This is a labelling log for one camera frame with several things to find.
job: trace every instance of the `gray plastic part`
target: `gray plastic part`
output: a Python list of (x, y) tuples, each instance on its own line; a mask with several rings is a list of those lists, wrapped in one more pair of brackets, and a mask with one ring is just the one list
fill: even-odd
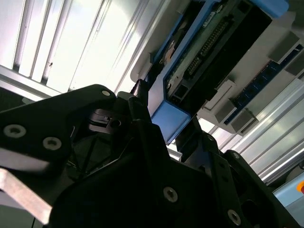
[(268, 57), (278, 64), (281, 64), (299, 42), (300, 38), (289, 31)]
[(302, 51), (297, 58), (289, 64), (286, 71), (295, 77), (299, 77), (304, 72), (304, 52)]
[(240, 135), (246, 134), (257, 123), (257, 119), (247, 109), (245, 109), (231, 123), (233, 129)]
[(224, 122), (237, 108), (234, 104), (227, 100), (223, 107), (215, 114), (215, 118), (219, 123)]

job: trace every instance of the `black cable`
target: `black cable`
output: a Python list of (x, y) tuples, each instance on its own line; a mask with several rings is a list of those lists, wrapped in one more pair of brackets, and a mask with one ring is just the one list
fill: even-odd
[(32, 223), (32, 227), (31, 228), (34, 227), (35, 221), (36, 221), (36, 218), (33, 219), (33, 223)]

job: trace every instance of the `white panel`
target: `white panel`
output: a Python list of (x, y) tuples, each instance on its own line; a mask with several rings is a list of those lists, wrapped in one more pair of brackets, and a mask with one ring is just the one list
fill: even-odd
[(282, 140), (295, 125), (301, 123), (303, 115), (300, 113), (303, 112), (299, 112), (299, 110), (304, 110), (304, 101), (299, 104), (299, 107), (293, 108), (283, 118), (280, 118), (279, 121), (275, 121), (276, 123), (262, 137), (259, 137), (242, 152), (243, 158), (251, 163), (262, 152)]
[(214, 127), (214, 124), (210, 123), (207, 120), (204, 120), (203, 118), (199, 119), (200, 127), (203, 131), (209, 133), (211, 129)]
[(218, 147), (221, 147), (221, 145), (231, 136), (232, 134), (225, 131), (224, 129), (218, 128), (212, 136), (215, 138), (215, 140), (218, 143)]
[(259, 138), (263, 132), (276, 122), (276, 119), (294, 103), (301, 95), (304, 86), (300, 80), (295, 80), (258, 116), (259, 123), (237, 143), (233, 150), (243, 152), (252, 142)]
[(48, 60), (48, 55), (52, 46), (63, 3), (64, 0), (53, 0), (51, 2), (47, 21), (43, 30), (43, 36), (41, 38), (41, 43), (39, 45), (39, 50), (37, 53), (37, 59), (34, 62), (34, 69), (31, 76), (35, 81), (40, 82), (42, 79), (43, 71)]
[(77, 69), (72, 88), (98, 83), (116, 91), (124, 81), (123, 90), (128, 92), (134, 83), (124, 79), (130, 77), (126, 69), (160, 2), (112, 0), (94, 43)]
[(253, 170), (259, 172), (273, 163), (273, 161), (282, 157), (285, 153), (290, 152), (291, 148), (303, 140), (303, 132), (304, 122), (290, 132), (285, 138), (281, 139), (276, 145), (266, 151), (261, 157), (255, 160), (251, 164)]
[(226, 145), (222, 145), (222, 148), (219, 148), (223, 153), (227, 150), (232, 150), (232, 147), (237, 144), (243, 137), (239, 134), (235, 134), (234, 137), (226, 143)]
[(30, 14), (30, 24), (28, 27), (24, 50), (22, 54), (19, 73), (24, 76), (30, 76), (33, 63), (36, 57), (40, 34), (47, 14), (50, 0), (35, 0), (32, 12)]
[(0, 0), (0, 65), (12, 69), (25, 0)]
[(62, 93), (67, 92), (100, 4), (101, 0), (73, 1), (53, 59), (47, 86)]

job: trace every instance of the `silver screw head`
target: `silver screw head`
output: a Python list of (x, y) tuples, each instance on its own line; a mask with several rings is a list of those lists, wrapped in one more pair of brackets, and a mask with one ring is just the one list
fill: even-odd
[(241, 218), (239, 217), (239, 215), (234, 211), (234, 210), (228, 210), (227, 211), (228, 217), (230, 218), (230, 220), (236, 224), (237, 226), (241, 225)]
[(163, 194), (165, 198), (171, 203), (175, 203), (178, 199), (177, 192), (171, 187), (165, 187), (163, 189)]
[(101, 93), (102, 93), (103, 95), (105, 95), (105, 96), (109, 96), (109, 95), (110, 95), (110, 93), (109, 93), (108, 91), (105, 91), (105, 90), (103, 90)]
[(3, 129), (3, 133), (9, 137), (9, 138), (21, 138), (22, 136), (24, 136), (26, 134), (27, 130), (25, 129), (25, 127), (19, 125), (19, 124), (11, 124), (6, 126)]
[(42, 143), (44, 148), (51, 151), (56, 151), (62, 146), (61, 140), (56, 137), (47, 137)]
[(239, 154), (233, 153), (233, 156), (234, 156), (236, 159), (239, 159)]

